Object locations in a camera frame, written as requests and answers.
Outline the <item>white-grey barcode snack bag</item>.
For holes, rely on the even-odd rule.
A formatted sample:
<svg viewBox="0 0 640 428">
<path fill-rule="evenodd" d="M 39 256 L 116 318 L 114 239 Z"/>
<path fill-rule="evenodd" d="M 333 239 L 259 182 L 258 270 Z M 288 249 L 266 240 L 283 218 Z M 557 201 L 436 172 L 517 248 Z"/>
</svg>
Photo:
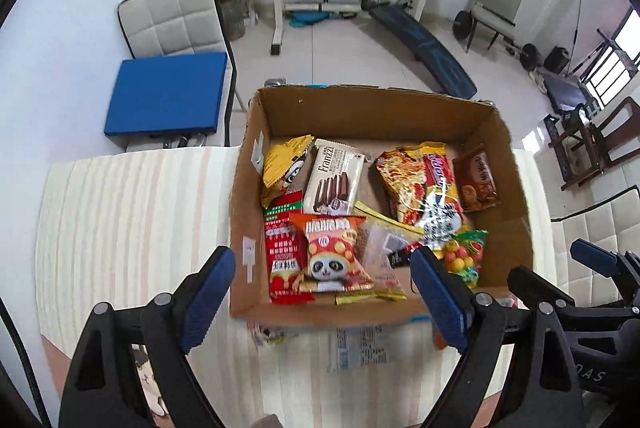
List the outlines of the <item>white-grey barcode snack bag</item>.
<svg viewBox="0 0 640 428">
<path fill-rule="evenodd" d="M 356 370 L 397 359 L 390 330 L 382 325 L 336 328 L 329 334 L 329 371 Z"/>
</svg>

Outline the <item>red panda snack bag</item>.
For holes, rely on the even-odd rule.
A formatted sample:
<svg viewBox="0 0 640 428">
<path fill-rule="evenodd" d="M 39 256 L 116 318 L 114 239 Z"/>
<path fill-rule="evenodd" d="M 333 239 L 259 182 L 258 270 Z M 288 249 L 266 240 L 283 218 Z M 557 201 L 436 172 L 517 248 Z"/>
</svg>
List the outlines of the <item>red panda snack bag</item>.
<svg viewBox="0 0 640 428">
<path fill-rule="evenodd" d="M 370 292 L 373 280 L 357 258 L 364 218 L 296 214 L 291 223 L 306 238 L 306 264 L 293 283 L 299 292 Z"/>
</svg>

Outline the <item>yellow snack bag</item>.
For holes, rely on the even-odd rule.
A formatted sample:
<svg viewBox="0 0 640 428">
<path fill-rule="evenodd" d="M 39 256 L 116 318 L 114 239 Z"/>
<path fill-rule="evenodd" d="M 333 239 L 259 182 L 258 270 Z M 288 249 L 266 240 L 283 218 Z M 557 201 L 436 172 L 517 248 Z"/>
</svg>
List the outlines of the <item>yellow snack bag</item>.
<svg viewBox="0 0 640 428">
<path fill-rule="evenodd" d="M 288 192 L 302 170 L 312 144 L 314 137 L 306 134 L 270 148 L 262 170 L 262 208 L 267 209 L 273 200 Z"/>
</svg>

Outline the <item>small pink-white snack packet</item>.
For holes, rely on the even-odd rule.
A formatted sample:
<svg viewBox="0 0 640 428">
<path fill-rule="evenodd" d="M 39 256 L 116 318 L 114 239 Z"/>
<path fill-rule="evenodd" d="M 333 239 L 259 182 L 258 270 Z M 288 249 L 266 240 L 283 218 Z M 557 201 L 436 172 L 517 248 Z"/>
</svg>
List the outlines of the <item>small pink-white snack packet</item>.
<svg viewBox="0 0 640 428">
<path fill-rule="evenodd" d="M 280 327 L 248 323 L 246 328 L 257 348 L 282 344 L 286 337 L 285 331 Z"/>
</svg>

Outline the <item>white quilted chair right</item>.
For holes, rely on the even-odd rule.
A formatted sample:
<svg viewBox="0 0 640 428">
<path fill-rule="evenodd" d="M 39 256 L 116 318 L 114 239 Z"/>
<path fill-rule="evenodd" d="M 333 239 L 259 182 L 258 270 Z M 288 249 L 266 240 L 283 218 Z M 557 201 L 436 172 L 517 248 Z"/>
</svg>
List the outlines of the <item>white quilted chair right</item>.
<svg viewBox="0 0 640 428">
<path fill-rule="evenodd" d="M 564 218 L 552 219 L 555 285 L 578 307 L 602 306 L 620 300 L 605 278 L 570 258 L 570 244 L 581 238 L 609 252 L 639 253 L 639 189 L 634 185 L 608 200 Z"/>
</svg>

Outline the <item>colourful candy ball bag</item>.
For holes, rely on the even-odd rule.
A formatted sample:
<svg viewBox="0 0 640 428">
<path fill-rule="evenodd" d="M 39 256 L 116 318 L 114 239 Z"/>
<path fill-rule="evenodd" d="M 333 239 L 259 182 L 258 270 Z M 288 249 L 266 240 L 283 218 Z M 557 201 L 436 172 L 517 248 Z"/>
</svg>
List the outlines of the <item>colourful candy ball bag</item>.
<svg viewBox="0 0 640 428">
<path fill-rule="evenodd" d="M 466 286 L 473 289 L 480 278 L 487 237 L 485 230 L 454 234 L 443 248 L 435 250 L 435 256 L 449 273 L 457 275 Z"/>
</svg>

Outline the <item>brown cookie packet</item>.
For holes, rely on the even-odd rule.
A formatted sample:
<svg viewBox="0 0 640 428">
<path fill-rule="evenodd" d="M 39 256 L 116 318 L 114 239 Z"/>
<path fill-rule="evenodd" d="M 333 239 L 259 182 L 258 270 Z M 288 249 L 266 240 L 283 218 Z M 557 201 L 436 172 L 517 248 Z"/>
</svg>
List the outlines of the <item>brown cookie packet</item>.
<svg viewBox="0 0 640 428">
<path fill-rule="evenodd" d="M 455 158 L 452 166 L 460 203 L 467 214 L 501 204 L 484 144 Z"/>
</svg>

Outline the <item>dark wooden chair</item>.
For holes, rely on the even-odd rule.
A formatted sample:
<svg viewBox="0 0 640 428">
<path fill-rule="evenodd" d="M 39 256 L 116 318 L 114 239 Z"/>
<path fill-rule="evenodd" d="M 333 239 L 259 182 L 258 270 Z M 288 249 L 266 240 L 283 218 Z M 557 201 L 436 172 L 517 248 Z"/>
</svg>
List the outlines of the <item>dark wooden chair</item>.
<svg viewBox="0 0 640 428">
<path fill-rule="evenodd" d="M 553 115 L 544 118 L 549 136 L 548 147 L 554 151 L 563 179 L 561 191 L 573 186 L 580 188 L 600 174 L 639 156 L 639 148 L 617 157 L 612 156 L 619 148 L 639 139 L 639 104 L 631 96 L 622 99 L 600 125 L 582 119 L 580 112 L 585 109 L 579 104 L 564 114 L 565 120 Z M 571 152 L 576 153 L 583 148 L 587 154 L 589 162 L 580 171 L 575 171 L 570 163 L 564 146 L 567 139 L 575 141 L 570 147 Z"/>
</svg>

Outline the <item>red noodle snack bag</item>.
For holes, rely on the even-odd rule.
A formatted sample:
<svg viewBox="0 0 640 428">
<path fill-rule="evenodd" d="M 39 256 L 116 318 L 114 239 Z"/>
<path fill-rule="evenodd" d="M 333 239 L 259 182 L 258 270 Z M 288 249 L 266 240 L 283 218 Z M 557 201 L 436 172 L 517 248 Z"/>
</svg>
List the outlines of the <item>red noodle snack bag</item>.
<svg viewBox="0 0 640 428">
<path fill-rule="evenodd" d="M 464 217 L 447 156 L 447 145 L 426 141 L 383 152 L 374 163 L 396 220 L 423 233 L 433 252 L 464 228 Z"/>
</svg>

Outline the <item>clear brown bread packet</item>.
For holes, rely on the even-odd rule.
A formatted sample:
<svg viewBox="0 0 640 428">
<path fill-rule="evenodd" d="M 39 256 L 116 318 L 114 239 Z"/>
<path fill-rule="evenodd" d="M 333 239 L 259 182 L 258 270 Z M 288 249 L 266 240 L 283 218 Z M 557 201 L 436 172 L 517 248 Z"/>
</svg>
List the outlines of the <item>clear brown bread packet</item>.
<svg viewBox="0 0 640 428">
<path fill-rule="evenodd" d="M 390 263 L 390 255 L 408 246 L 420 245 L 423 230 L 388 218 L 363 202 L 355 203 L 354 214 L 364 218 L 357 238 L 357 258 L 373 281 L 373 287 L 369 290 L 340 292 L 335 297 L 335 303 L 342 306 L 371 298 L 387 301 L 407 300 L 407 295 Z"/>
</svg>

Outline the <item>black floor speaker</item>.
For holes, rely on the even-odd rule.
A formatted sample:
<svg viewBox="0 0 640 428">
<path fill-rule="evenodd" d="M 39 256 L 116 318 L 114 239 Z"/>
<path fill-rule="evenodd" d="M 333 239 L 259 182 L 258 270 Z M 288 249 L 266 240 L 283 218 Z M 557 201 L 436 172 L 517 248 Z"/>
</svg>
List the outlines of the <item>black floor speaker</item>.
<svg viewBox="0 0 640 428">
<path fill-rule="evenodd" d="M 570 51 L 567 48 L 555 46 L 544 59 L 545 70 L 551 73 L 560 74 L 570 62 Z"/>
</svg>

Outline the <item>Franzzi cookie pack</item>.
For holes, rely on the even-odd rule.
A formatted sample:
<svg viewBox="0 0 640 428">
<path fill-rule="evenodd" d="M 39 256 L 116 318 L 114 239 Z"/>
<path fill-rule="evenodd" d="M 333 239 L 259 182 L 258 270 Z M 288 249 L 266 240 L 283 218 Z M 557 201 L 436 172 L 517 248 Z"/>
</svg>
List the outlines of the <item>Franzzi cookie pack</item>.
<svg viewBox="0 0 640 428">
<path fill-rule="evenodd" d="M 366 156 L 343 143 L 318 139 L 303 201 L 305 214 L 350 216 Z"/>
</svg>

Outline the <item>red label snack bag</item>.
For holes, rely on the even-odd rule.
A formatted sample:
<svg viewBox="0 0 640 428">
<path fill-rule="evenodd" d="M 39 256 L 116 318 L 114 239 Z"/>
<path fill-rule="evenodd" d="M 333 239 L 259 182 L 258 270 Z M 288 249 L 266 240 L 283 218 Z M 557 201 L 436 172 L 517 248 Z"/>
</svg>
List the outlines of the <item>red label snack bag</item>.
<svg viewBox="0 0 640 428">
<path fill-rule="evenodd" d="M 307 241 L 291 217 L 303 212 L 302 191 L 277 197 L 265 210 L 265 248 L 269 298 L 273 304 L 292 306 L 314 301 L 311 292 L 299 289 L 306 268 Z"/>
</svg>

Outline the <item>small barbell on floor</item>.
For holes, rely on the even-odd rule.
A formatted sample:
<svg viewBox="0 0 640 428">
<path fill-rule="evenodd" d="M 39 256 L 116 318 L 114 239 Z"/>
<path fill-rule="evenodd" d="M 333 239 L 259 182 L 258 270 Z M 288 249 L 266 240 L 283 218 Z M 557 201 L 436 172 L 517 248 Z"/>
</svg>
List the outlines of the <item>small barbell on floor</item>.
<svg viewBox="0 0 640 428">
<path fill-rule="evenodd" d="M 521 66 L 527 73 L 532 72 L 541 66 L 541 55 L 534 44 L 528 42 L 527 44 L 519 46 L 515 43 L 513 38 L 509 38 L 503 32 L 499 32 L 487 23 L 481 22 L 478 18 L 472 15 L 471 11 L 460 11 L 456 15 L 452 22 L 452 33 L 454 34 L 454 38 L 459 42 L 464 43 L 465 50 L 469 51 L 477 33 L 477 29 L 480 26 L 485 27 L 490 33 L 488 50 L 490 50 L 494 44 L 500 40 L 504 45 L 504 50 L 506 50 L 510 55 L 518 58 Z"/>
</svg>

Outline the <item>grey chair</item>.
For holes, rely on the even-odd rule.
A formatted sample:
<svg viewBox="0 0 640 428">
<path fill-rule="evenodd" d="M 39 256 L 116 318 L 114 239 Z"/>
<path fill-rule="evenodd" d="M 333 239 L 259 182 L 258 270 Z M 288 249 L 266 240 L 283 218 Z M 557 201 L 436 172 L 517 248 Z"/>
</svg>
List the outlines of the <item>grey chair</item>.
<svg viewBox="0 0 640 428">
<path fill-rule="evenodd" d="M 494 33 L 488 48 L 491 48 L 499 36 L 514 40 L 515 17 L 518 14 L 522 0 L 469 0 L 468 6 L 471 17 L 471 30 L 466 48 L 471 47 L 478 24 L 488 27 Z"/>
</svg>

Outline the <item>white chair blue cushion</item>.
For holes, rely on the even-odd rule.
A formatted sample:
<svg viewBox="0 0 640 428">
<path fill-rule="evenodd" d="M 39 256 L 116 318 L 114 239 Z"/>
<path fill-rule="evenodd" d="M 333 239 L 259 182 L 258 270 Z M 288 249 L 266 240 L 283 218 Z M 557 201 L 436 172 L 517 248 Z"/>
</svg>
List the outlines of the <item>white chair blue cushion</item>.
<svg viewBox="0 0 640 428">
<path fill-rule="evenodd" d="M 131 58 L 120 64 L 103 133 L 228 146 L 238 90 L 220 1 L 124 0 L 117 19 Z"/>
</svg>

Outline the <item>black sit-up bench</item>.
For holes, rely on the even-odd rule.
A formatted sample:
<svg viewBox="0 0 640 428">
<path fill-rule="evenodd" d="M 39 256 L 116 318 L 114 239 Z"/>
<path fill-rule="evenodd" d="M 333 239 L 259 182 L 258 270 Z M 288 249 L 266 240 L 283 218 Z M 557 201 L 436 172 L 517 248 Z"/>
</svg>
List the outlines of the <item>black sit-up bench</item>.
<svg viewBox="0 0 640 428">
<path fill-rule="evenodd" d="M 404 0 L 361 0 L 360 9 L 397 38 L 448 96 L 470 100 L 477 94 L 471 77 L 449 50 L 406 11 Z"/>
</svg>

